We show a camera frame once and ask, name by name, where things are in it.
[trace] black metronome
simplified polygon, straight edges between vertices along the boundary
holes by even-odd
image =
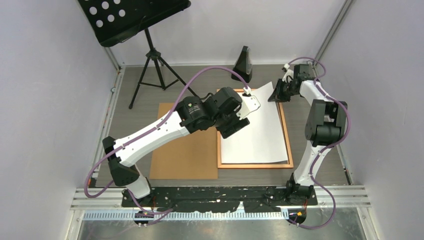
[[[249,83],[252,79],[252,63],[249,58],[249,50],[248,46],[243,46],[240,56],[232,69],[234,72],[238,73],[246,83]],[[231,74],[231,78],[240,81],[234,74]]]

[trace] paper sheet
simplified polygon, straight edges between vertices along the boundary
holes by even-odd
[[[223,164],[268,164],[289,160],[277,105],[268,102],[273,90],[269,82],[252,91],[260,108],[247,116],[248,126],[227,139],[221,137]]]

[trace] tripod legs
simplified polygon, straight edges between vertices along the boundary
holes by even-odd
[[[170,71],[171,71],[171,73],[173,73],[174,75],[175,75],[175,77],[182,83],[182,84],[184,84],[184,86],[186,86],[187,85],[187,83],[177,74],[177,72],[175,72],[173,69],[172,69],[172,67],[161,57],[161,56],[159,56],[159,60],[160,60],[160,62],[162,62]],[[194,96],[196,96],[196,97],[198,97],[197,96],[197,94],[190,88],[190,87],[188,87],[188,90],[190,91],[190,93],[191,94],[193,94]]]
[[[146,70],[147,70],[147,66],[149,65],[149,62],[150,62],[150,58],[147,58],[146,63],[144,64],[143,72],[141,73],[140,79],[138,80],[137,88],[135,89],[134,95],[132,96],[131,103],[129,104],[129,107],[128,107],[129,109],[133,108],[134,101],[136,100],[137,93],[139,92],[140,85],[142,84],[142,81],[143,81],[143,77],[146,74]]]
[[[167,89],[167,87],[165,86],[164,78],[162,77],[162,72],[161,72],[161,69],[159,68],[158,60],[154,58],[153,62],[154,62],[154,67],[156,68],[157,76],[159,77],[160,87],[162,88],[162,90],[165,90]]]

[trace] music stand holder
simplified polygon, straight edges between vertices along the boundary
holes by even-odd
[[[146,35],[148,47],[150,48],[150,51],[146,54],[147,60],[144,64],[143,71],[141,72],[140,79],[138,80],[137,88],[135,89],[134,95],[132,96],[131,103],[129,104],[129,107],[128,107],[129,109],[133,108],[133,104],[134,104],[134,101],[136,100],[137,93],[139,92],[140,85],[147,85],[147,86],[151,86],[151,87],[162,88],[162,90],[164,90],[164,91],[178,81],[180,81],[184,85],[187,85],[186,82],[177,74],[177,72],[175,72],[174,69],[163,59],[163,57],[161,57],[161,53],[158,52],[155,49],[155,47],[153,46],[152,38],[150,37],[150,32],[149,32],[148,28],[144,29],[144,33]],[[149,65],[150,60],[152,60],[154,62],[154,67],[156,68],[156,72],[157,72],[157,76],[159,77],[160,85],[142,82],[143,77],[146,74],[146,69]],[[175,75],[175,77],[177,78],[175,81],[171,82],[168,85],[165,85],[164,78],[162,77],[161,69],[159,68],[158,60],[163,65],[165,65]],[[188,90],[194,96],[198,97],[197,94],[190,87],[188,87]]]
[[[142,84],[163,90],[166,90],[178,81],[187,85],[161,57],[161,53],[153,47],[148,27],[187,9],[191,5],[189,0],[78,0],[78,2],[93,28],[98,42],[105,48],[123,43],[135,36],[138,32],[144,30],[150,51],[146,54],[147,60],[138,80],[137,88],[132,96],[129,109],[133,108],[134,101]],[[150,60],[154,62],[160,85],[143,82],[143,77],[145,76]],[[158,61],[165,65],[177,78],[169,85],[165,85]],[[198,97],[190,87],[188,90],[194,96]]]

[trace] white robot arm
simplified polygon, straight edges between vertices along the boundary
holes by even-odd
[[[187,136],[198,130],[216,127],[223,138],[228,138],[249,124],[247,116],[260,107],[250,89],[240,96],[229,87],[221,88],[205,101],[197,96],[188,96],[180,101],[169,118],[160,127],[161,119],[147,127],[120,139],[107,137],[103,140],[106,153],[122,146],[108,158],[110,173],[117,186],[128,188],[137,199],[150,194],[147,179],[136,168],[136,162],[154,149],[174,139]]]
[[[299,166],[286,184],[288,196],[294,194],[309,199],[314,189],[312,177],[315,178],[324,157],[331,150],[328,146],[339,141],[345,134],[346,113],[339,110],[337,103],[327,98],[329,94],[319,81],[313,81],[308,64],[297,64],[294,70],[289,67],[288,64],[284,65],[285,75],[278,80],[268,101],[289,102],[291,96],[300,95],[310,105],[305,125],[306,149]]]

